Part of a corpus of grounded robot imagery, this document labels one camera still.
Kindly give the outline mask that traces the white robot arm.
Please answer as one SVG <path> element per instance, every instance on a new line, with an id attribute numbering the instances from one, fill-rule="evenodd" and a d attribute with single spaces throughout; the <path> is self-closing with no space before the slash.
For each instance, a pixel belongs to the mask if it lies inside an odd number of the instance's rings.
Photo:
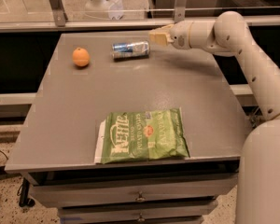
<path id="1" fill-rule="evenodd" d="M 149 40 L 176 49 L 202 49 L 235 57 L 264 122 L 243 145 L 235 224 L 280 224 L 280 68 L 254 40 L 242 15 L 181 21 L 149 32 Z"/>

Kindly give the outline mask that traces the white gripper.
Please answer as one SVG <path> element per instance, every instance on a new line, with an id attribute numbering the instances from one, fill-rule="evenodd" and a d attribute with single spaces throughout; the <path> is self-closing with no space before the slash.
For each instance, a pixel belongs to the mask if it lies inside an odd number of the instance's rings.
<path id="1" fill-rule="evenodd" d="M 176 24 L 162 26 L 149 32 L 149 40 L 161 46 L 168 46 L 172 43 L 176 49 L 190 49 L 191 25 L 191 22 L 181 21 Z"/>

